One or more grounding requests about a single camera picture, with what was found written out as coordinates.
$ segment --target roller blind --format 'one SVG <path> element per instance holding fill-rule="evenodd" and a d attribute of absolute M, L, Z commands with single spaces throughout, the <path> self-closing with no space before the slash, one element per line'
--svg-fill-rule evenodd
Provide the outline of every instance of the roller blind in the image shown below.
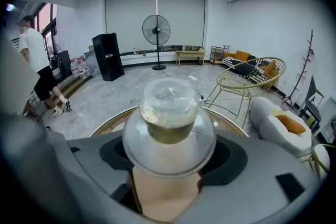
<path fill-rule="evenodd" d="M 166 45 L 202 45 L 204 0 L 158 0 L 158 10 L 171 28 Z M 142 34 L 144 20 L 155 13 L 155 0 L 106 0 L 107 32 L 117 33 L 120 53 L 156 49 Z"/>

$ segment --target gray device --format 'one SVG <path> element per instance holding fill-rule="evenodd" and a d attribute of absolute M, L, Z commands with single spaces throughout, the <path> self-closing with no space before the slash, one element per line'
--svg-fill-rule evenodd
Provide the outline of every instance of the gray device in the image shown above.
<path fill-rule="evenodd" d="M 66 141 L 57 132 L 20 116 L 1 117 L 4 158 L 31 198 L 68 223 L 152 223 L 118 201 L 129 178 L 100 156 L 110 134 Z M 282 223 L 298 214 L 319 189 L 317 176 L 269 142 L 217 130 L 238 144 L 248 161 L 230 183 L 203 186 L 174 223 Z M 290 202 L 277 177 L 291 174 L 303 192 Z"/>

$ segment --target table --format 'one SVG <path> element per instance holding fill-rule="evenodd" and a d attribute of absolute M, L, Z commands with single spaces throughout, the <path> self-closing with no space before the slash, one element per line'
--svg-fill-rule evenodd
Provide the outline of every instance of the table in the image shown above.
<path fill-rule="evenodd" d="M 109 120 L 104 122 L 100 127 L 98 127 L 91 136 L 104 135 L 111 133 L 113 131 L 123 129 L 123 125 L 125 124 L 126 120 L 136 108 L 137 106 L 134 106 L 132 108 L 120 112 L 117 115 L 114 115 Z M 203 108 L 207 111 L 208 115 L 214 122 L 216 129 L 227 131 L 240 136 L 249 137 L 248 134 L 245 133 L 245 131 L 242 128 L 240 128 L 236 123 L 234 123 L 232 120 L 209 108 L 205 107 Z"/>
<path fill-rule="evenodd" d="M 176 63 L 178 63 L 178 66 L 180 66 L 181 62 L 181 56 L 182 57 L 197 57 L 199 59 L 200 57 L 203 58 L 202 60 L 202 65 L 204 64 L 204 56 L 205 56 L 205 51 L 197 51 L 197 50 L 177 50 L 175 51 L 177 54 L 176 58 Z"/>

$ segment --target fan grille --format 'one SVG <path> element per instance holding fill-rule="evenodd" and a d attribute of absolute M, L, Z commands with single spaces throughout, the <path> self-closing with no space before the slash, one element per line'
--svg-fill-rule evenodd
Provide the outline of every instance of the fan grille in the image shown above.
<path fill-rule="evenodd" d="M 142 33 L 145 39 L 151 44 L 163 45 L 170 37 L 170 26 L 164 17 L 160 15 L 151 15 L 143 22 Z"/>

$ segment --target coat rack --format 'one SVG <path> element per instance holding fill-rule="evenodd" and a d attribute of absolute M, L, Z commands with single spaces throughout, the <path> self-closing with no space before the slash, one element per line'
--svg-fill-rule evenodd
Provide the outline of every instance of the coat rack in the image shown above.
<path fill-rule="evenodd" d="M 296 83 L 296 85 L 295 85 L 293 91 L 291 92 L 291 94 L 283 98 L 283 102 L 282 102 L 282 104 L 287 103 L 287 101 L 289 100 L 289 101 L 290 101 L 290 106 L 293 107 L 292 96 L 293 96 L 293 94 L 294 94 L 294 92 L 295 92 L 295 89 L 296 89 L 297 86 L 299 85 L 299 82 L 300 82 L 300 80 L 301 80 L 303 74 L 306 73 L 305 69 L 306 69 L 307 62 L 310 61 L 310 60 L 309 60 L 309 56 L 310 56 L 310 54 L 314 54 L 313 50 L 311 49 L 311 43 L 312 43 L 312 40 L 313 40 L 313 29 L 311 30 L 311 34 L 310 34 L 310 41 L 307 40 L 308 43 L 309 43 L 309 49 L 308 49 L 308 53 L 307 53 L 307 57 L 306 57 L 306 59 L 304 58 L 304 62 L 305 62 L 305 63 L 304 63 L 304 65 L 303 65 L 303 69 L 302 69 L 302 72 L 301 72 L 300 77 L 299 77 L 299 79 L 298 79 L 298 82 Z"/>

